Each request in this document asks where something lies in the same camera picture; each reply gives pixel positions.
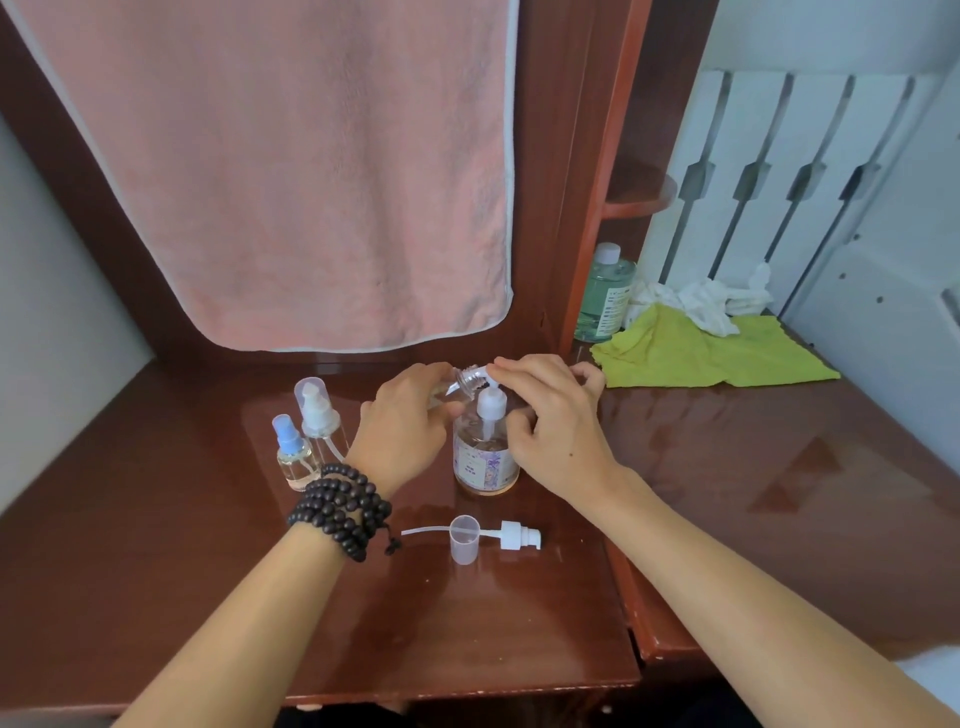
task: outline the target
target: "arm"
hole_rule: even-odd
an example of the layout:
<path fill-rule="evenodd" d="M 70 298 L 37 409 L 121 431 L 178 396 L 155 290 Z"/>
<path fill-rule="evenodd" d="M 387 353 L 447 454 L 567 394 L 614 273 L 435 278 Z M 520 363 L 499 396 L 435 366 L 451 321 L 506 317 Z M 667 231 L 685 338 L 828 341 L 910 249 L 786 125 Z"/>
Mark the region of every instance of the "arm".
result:
<path fill-rule="evenodd" d="M 421 473 L 462 412 L 427 411 L 448 364 L 414 365 L 364 402 L 347 461 L 384 497 Z M 116 725 L 272 725 L 346 557 L 297 523 L 134 700 Z"/>
<path fill-rule="evenodd" d="M 596 419 L 603 375 L 589 364 L 571 369 L 547 355 L 488 367 L 539 415 L 531 428 L 511 414 L 511 452 L 627 554 L 761 723 L 960 725 L 894 665 L 618 465 Z"/>

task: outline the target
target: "green cloth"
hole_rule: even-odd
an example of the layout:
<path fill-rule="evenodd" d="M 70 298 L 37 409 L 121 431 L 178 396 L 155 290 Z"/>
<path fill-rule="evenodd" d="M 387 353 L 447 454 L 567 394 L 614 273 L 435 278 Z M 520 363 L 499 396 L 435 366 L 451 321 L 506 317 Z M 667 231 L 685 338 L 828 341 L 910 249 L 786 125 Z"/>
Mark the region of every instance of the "green cloth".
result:
<path fill-rule="evenodd" d="M 676 308 L 655 303 L 625 331 L 590 349 L 609 387 L 734 387 L 794 384 L 840 375 L 791 339 L 773 316 L 734 316 L 739 334 L 697 328 Z"/>

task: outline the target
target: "forearm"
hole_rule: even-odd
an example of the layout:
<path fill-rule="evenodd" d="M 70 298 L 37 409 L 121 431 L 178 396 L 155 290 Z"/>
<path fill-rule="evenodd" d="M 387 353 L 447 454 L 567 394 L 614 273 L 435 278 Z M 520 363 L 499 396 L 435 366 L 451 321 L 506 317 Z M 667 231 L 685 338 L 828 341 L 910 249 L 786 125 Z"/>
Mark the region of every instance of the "forearm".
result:
<path fill-rule="evenodd" d="M 117 725 L 271 725 L 345 560 L 294 525 Z"/>
<path fill-rule="evenodd" d="M 674 513 L 625 469 L 585 507 L 757 718 L 956 725 L 944 705 L 822 612 Z"/>

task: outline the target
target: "white tissue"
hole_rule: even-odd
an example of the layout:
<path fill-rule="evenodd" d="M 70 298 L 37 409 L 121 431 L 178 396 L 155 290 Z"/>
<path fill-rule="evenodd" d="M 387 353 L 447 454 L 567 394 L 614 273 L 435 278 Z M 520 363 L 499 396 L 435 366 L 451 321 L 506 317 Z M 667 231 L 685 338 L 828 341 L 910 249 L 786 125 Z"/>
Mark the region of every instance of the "white tissue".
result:
<path fill-rule="evenodd" d="M 769 282 L 770 266 L 766 263 L 756 266 L 747 288 L 730 288 L 719 280 L 703 279 L 677 293 L 662 283 L 638 280 L 634 283 L 623 327 L 628 328 L 654 303 L 663 303 L 679 308 L 698 328 L 714 336 L 740 333 L 730 317 L 762 313 L 773 300 L 767 291 Z"/>

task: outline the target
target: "clear plastic bottle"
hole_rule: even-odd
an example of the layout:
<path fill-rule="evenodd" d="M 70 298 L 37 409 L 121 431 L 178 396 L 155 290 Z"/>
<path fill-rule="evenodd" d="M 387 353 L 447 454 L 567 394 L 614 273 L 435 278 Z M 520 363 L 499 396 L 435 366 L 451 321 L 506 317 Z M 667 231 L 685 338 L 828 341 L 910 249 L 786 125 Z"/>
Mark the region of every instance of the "clear plastic bottle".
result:
<path fill-rule="evenodd" d="M 303 417 L 303 435 L 310 443 L 317 461 L 343 462 L 350 449 L 340 413 L 330 403 L 326 385 L 318 376 L 301 379 L 294 387 L 294 396 Z"/>
<path fill-rule="evenodd" d="M 620 259 L 620 246 L 616 243 L 597 246 L 573 338 L 596 343 L 608 341 L 620 331 L 635 270 L 635 263 Z"/>
<path fill-rule="evenodd" d="M 473 401 L 486 384 L 487 367 L 473 364 L 465 369 L 454 369 L 453 378 L 442 381 L 430 393 L 430 407 L 449 401 Z"/>
<path fill-rule="evenodd" d="M 300 437 L 300 431 L 294 427 L 290 415 L 274 417 L 274 431 L 280 449 L 276 452 L 276 462 L 280 465 L 283 477 L 295 491 L 302 491 L 311 482 L 320 477 L 320 466 L 314 457 L 310 444 Z"/>
<path fill-rule="evenodd" d="M 498 496 L 514 486 L 520 468 L 507 449 L 507 394 L 489 383 L 454 423 L 453 474 L 471 493 Z"/>

